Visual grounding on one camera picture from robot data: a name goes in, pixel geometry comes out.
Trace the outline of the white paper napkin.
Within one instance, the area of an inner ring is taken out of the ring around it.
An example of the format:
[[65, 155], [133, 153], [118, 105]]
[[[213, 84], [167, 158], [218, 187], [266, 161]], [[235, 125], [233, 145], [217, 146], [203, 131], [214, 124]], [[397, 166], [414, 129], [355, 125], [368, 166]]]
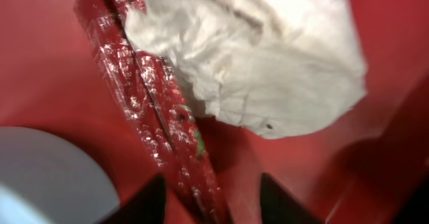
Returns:
[[130, 42], [167, 58], [188, 97], [266, 139], [334, 123], [366, 94], [349, 0], [144, 0]]

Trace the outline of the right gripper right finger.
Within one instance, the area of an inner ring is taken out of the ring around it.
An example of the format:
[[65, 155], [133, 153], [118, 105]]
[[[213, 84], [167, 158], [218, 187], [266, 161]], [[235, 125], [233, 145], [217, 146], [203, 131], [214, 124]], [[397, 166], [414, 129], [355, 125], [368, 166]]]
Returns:
[[261, 175], [259, 204], [263, 224], [322, 224], [268, 173]]

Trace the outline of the light blue small bowl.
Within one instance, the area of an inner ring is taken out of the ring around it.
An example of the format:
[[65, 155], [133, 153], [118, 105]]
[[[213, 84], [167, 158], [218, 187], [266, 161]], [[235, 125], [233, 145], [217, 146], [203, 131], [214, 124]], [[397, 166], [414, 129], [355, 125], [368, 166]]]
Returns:
[[1, 224], [94, 224], [120, 207], [105, 171], [44, 131], [1, 128]]

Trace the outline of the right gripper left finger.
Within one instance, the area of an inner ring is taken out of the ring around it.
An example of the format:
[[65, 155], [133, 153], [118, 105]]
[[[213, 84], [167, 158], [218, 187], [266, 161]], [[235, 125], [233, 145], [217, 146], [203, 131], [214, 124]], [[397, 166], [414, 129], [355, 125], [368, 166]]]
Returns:
[[157, 174], [127, 203], [96, 224], [164, 224], [165, 208], [166, 183]]

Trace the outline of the red snack wrapper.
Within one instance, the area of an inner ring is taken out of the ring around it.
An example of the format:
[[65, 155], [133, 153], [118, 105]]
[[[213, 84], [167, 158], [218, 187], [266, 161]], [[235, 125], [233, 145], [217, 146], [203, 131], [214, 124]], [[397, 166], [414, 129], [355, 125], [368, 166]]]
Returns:
[[232, 223], [172, 67], [132, 46], [125, 35], [131, 10], [143, 8], [143, 0], [76, 0], [75, 4], [94, 62], [166, 184], [197, 220]]

